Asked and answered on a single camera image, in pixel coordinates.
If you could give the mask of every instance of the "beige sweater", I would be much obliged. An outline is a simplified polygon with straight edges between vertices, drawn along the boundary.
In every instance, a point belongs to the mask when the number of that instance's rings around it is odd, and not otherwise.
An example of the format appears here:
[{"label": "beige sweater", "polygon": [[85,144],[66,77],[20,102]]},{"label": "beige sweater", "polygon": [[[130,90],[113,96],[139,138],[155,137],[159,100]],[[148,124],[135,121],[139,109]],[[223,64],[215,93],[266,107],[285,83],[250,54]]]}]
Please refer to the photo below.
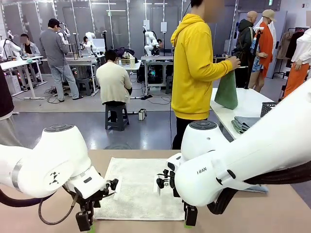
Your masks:
[{"label": "beige sweater", "polygon": [[107,62],[97,69],[96,77],[101,86],[102,103],[108,101],[127,103],[130,100],[126,89],[131,89],[132,84],[124,68],[113,62]]}]

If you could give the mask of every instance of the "yellow hoodie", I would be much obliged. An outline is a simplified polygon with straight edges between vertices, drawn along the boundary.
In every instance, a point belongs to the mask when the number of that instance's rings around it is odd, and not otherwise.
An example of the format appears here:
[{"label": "yellow hoodie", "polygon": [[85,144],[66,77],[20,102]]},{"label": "yellow hoodie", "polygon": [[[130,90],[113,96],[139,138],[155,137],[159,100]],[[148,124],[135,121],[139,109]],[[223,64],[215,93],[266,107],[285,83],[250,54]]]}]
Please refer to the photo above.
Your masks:
[{"label": "yellow hoodie", "polygon": [[230,61],[213,64],[209,26],[187,14],[171,37],[175,47],[172,108],[181,119],[202,120],[209,116],[212,81],[232,70]]}]

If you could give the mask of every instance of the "baseball cap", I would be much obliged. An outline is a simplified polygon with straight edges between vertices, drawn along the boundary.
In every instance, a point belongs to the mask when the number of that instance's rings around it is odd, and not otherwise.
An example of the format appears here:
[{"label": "baseball cap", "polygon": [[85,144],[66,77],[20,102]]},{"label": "baseball cap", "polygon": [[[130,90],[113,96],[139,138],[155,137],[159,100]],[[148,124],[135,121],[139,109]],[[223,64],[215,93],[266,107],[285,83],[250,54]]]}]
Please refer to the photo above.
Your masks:
[{"label": "baseball cap", "polygon": [[271,9],[265,10],[264,12],[262,12],[262,16],[263,17],[269,18],[273,22],[276,22],[276,19],[274,18],[275,14],[276,13],[273,10],[271,10]]},{"label": "baseball cap", "polygon": [[59,21],[55,18],[51,18],[48,25],[56,25],[58,28],[61,28],[61,26],[59,26]]}]

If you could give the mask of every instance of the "brown table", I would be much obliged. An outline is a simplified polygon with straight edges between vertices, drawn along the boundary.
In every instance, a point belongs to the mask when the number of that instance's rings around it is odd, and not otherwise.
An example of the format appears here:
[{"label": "brown table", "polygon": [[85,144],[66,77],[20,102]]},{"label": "brown table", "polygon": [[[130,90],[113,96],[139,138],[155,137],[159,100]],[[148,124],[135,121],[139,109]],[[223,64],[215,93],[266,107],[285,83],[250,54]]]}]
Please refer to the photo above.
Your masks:
[{"label": "brown table", "polygon": [[[111,157],[168,158],[171,150],[91,150],[89,155],[96,169],[103,175]],[[1,189],[14,198],[27,198],[8,187]],[[213,215],[207,208],[199,208],[196,227],[184,228],[181,221],[96,221],[97,233],[310,233],[311,210],[290,185],[270,185],[268,195],[238,192],[223,215]],[[72,198],[62,189],[44,202],[43,217],[48,221],[61,219],[68,211]],[[38,206],[12,208],[0,204],[1,233],[78,233],[75,214],[62,223],[48,226],[38,217]]]}]

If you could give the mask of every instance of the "shoe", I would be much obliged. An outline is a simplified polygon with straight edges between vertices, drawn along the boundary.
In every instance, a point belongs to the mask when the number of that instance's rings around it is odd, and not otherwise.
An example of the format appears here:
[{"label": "shoe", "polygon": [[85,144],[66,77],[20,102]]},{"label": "shoe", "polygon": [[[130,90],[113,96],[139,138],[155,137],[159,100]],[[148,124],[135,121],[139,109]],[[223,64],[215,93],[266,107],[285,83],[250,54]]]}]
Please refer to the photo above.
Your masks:
[{"label": "shoe", "polygon": [[79,99],[82,99],[82,98],[83,98],[83,96],[79,95],[79,98],[76,98],[76,99],[73,99],[73,100],[79,100]]}]

